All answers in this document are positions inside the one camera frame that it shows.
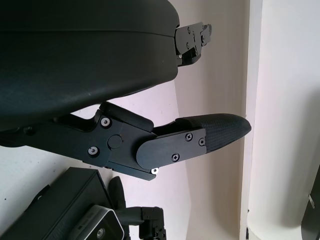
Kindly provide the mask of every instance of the metal bracket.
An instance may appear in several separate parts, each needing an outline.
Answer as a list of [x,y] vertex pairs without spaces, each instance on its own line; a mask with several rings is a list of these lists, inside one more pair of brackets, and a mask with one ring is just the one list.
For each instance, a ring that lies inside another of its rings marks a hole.
[[207,147],[201,141],[205,137],[204,128],[157,137],[139,147],[136,161],[140,167],[149,169],[204,155]]
[[178,66],[195,63],[201,56],[202,47],[210,42],[211,33],[211,25],[202,22],[178,28],[174,37]]

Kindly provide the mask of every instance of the black box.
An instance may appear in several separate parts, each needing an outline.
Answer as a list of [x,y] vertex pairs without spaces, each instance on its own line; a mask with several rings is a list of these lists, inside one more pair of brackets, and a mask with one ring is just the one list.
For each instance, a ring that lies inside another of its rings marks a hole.
[[70,167],[0,240],[64,240],[93,205],[113,209],[98,170]]

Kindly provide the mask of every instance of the black metal plate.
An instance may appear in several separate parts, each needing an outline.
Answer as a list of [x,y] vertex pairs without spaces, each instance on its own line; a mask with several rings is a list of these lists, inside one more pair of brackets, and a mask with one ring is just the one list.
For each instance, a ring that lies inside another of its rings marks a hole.
[[[193,135],[190,141],[186,141],[188,133]],[[206,130],[203,128],[157,137],[140,146],[136,161],[144,169],[154,169],[204,155],[207,147],[200,146],[199,140],[205,137]],[[174,154],[179,154],[177,161],[172,160]]]

